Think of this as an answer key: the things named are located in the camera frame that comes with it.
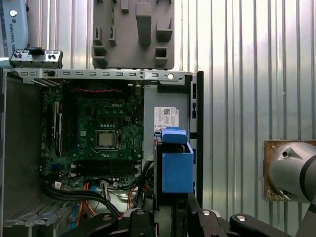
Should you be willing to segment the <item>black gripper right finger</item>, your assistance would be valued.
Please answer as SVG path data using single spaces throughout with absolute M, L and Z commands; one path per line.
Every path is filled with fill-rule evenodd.
M 289 234 L 243 213 L 223 219 L 218 212 L 202 209 L 194 194 L 188 194 L 190 237 L 288 237 Z

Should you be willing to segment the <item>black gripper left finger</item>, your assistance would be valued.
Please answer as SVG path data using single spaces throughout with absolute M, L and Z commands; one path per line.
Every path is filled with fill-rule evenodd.
M 128 210 L 122 217 L 101 213 L 63 233 L 63 237 L 155 237 L 152 215 L 142 209 Z

